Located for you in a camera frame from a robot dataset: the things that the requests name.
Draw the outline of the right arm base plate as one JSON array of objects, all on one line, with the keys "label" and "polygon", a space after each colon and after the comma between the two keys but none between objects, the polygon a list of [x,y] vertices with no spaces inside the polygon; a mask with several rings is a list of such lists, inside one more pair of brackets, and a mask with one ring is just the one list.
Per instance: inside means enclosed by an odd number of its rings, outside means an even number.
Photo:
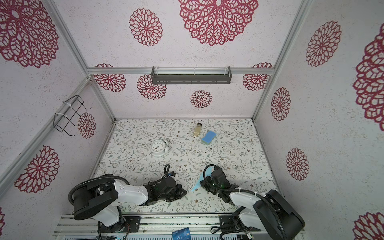
[{"label": "right arm base plate", "polygon": [[220,227],[225,231],[238,231],[243,230],[247,228],[242,221],[240,220],[239,216],[233,216],[233,215],[222,215],[219,216],[220,220]]}]

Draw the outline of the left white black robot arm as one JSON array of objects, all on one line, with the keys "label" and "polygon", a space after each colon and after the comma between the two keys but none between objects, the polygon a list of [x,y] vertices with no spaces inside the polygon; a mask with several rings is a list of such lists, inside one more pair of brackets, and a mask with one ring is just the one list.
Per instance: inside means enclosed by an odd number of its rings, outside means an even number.
[{"label": "left white black robot arm", "polygon": [[123,177],[106,174],[73,187],[68,200],[74,207],[75,220],[94,219],[109,232],[118,232],[127,225],[119,203],[149,206],[158,201],[171,203],[186,194],[176,182],[174,172],[143,186],[130,185]]}]

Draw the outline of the light blue paper sheet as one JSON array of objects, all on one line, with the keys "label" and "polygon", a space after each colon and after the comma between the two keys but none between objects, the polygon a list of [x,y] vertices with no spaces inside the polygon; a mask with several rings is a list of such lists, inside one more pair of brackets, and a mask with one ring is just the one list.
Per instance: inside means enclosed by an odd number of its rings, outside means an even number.
[{"label": "light blue paper sheet", "polygon": [[[206,170],[206,173],[205,173],[205,176],[206,178],[208,176],[211,176],[212,174],[212,171],[213,171],[213,168],[212,167],[209,167],[207,170]],[[197,181],[197,183],[195,184],[195,186],[192,188],[191,192],[194,192],[195,190],[197,190],[198,188],[201,187],[201,181],[204,180],[204,174],[201,174],[199,180]]]}]

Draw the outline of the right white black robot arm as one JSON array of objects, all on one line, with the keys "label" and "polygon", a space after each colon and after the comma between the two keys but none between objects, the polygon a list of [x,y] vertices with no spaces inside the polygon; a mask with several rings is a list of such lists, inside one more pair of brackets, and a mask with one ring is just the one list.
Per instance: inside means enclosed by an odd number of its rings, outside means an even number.
[{"label": "right white black robot arm", "polygon": [[245,233],[252,230],[267,232],[273,240],[293,240],[305,228],[304,219],[276,190],[260,194],[231,184],[222,168],[210,164],[202,173],[200,185],[207,192],[218,196],[223,202],[238,206],[232,213],[232,223],[225,227],[214,226],[211,233],[220,231],[225,235]]}]

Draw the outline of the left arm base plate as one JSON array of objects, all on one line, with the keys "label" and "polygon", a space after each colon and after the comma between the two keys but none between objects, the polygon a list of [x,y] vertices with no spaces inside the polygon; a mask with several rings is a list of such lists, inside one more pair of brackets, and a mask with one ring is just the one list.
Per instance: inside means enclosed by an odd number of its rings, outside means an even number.
[{"label": "left arm base plate", "polygon": [[101,223],[98,227],[98,231],[100,233],[137,233],[139,231],[140,223],[140,216],[120,217],[117,223],[109,227],[106,227]]}]

